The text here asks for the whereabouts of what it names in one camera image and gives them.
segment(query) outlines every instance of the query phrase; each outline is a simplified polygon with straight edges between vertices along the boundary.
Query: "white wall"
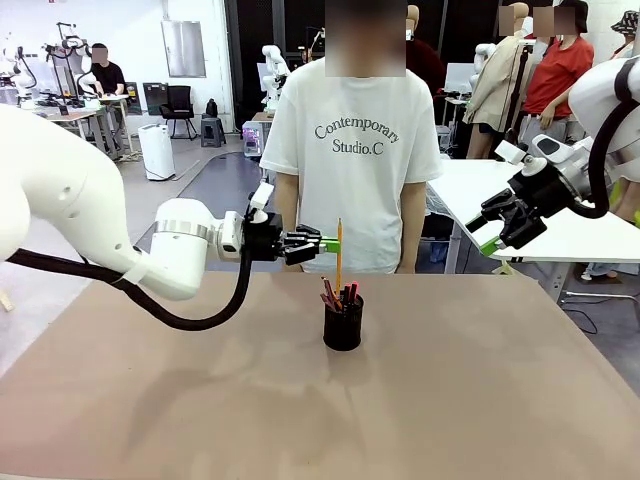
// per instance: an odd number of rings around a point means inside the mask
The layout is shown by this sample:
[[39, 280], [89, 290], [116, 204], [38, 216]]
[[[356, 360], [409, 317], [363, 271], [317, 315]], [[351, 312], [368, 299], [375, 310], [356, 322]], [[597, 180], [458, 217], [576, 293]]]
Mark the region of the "white wall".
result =
[[611, 30], [611, 25], [617, 23], [626, 10], [640, 10], [640, 0], [587, 0], [587, 3], [589, 33], [585, 38], [595, 47], [595, 62], [604, 62], [624, 43], [624, 37]]
[[[0, 0], [0, 38], [11, 32], [27, 53], [37, 53], [45, 42], [59, 40], [56, 22], [75, 23], [78, 34], [89, 43], [106, 44], [110, 59], [120, 65], [125, 79], [138, 83], [143, 110], [143, 82], [191, 85], [196, 114], [202, 114], [213, 98], [225, 130], [231, 131], [233, 100], [224, 0], [169, 0], [168, 6], [171, 20], [201, 23], [206, 78], [169, 77], [160, 25], [162, 0]], [[134, 128], [160, 121], [161, 117], [146, 115], [129, 117]]]

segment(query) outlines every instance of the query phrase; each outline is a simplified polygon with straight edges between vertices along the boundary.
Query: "white t-shirt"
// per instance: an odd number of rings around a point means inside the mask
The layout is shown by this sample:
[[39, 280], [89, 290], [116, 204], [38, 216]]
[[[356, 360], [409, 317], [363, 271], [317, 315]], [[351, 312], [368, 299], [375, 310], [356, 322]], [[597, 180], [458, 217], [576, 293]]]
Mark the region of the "white t-shirt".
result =
[[[298, 223], [336, 236], [343, 222], [343, 269], [392, 273], [400, 262], [400, 194], [442, 171], [427, 84], [406, 77], [326, 77], [318, 60], [284, 86], [262, 168], [300, 178]], [[335, 255], [304, 264], [335, 271]]]

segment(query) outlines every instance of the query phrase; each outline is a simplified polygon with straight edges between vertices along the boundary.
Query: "metal ring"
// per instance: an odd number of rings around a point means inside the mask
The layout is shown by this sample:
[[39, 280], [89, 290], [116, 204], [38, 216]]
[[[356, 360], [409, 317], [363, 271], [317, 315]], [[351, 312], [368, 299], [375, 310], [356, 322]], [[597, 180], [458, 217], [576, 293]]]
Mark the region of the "metal ring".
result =
[[210, 241], [210, 229], [197, 223], [180, 220], [161, 220], [154, 223], [154, 233], [177, 233]]

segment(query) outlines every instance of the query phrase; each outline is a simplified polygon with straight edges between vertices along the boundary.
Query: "brown table surface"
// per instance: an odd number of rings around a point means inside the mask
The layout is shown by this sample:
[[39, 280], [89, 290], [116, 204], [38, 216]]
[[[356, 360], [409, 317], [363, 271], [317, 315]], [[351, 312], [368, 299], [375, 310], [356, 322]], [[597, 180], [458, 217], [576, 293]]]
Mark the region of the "brown table surface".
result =
[[273, 122], [273, 116], [269, 116], [267, 112], [258, 112], [253, 117], [253, 122]]
[[[201, 333], [93, 284], [0, 381], [0, 471], [640, 478], [640, 402], [533, 281], [359, 280], [364, 341], [350, 353], [322, 342], [315, 276], [255, 274], [237, 316]], [[208, 316], [234, 284], [208, 274], [195, 300], [170, 307]]]
[[69, 115], [49, 115], [47, 116], [47, 120], [50, 120], [52, 122], [76, 122], [78, 120], [82, 120], [83, 118], [92, 117], [96, 113], [98, 113], [98, 110], [96, 110], [95, 112], [69, 112]]

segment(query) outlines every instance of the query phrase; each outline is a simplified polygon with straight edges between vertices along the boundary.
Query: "red shirt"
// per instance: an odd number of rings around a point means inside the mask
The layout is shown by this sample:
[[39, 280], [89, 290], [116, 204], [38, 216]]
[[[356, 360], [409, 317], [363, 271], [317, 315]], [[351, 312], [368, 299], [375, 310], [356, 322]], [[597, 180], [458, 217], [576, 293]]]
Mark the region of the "red shirt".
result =
[[407, 69], [415, 73], [429, 85], [431, 95], [444, 87], [447, 71], [436, 51], [419, 39], [406, 42]]
[[[573, 45], [566, 50], [560, 50], [560, 43], [556, 42], [547, 51], [536, 68], [524, 111], [540, 114], [547, 106], [578, 81], [584, 73], [593, 66], [593, 45], [584, 38], [578, 37]], [[571, 115], [569, 102], [564, 102], [556, 108], [556, 118]]]

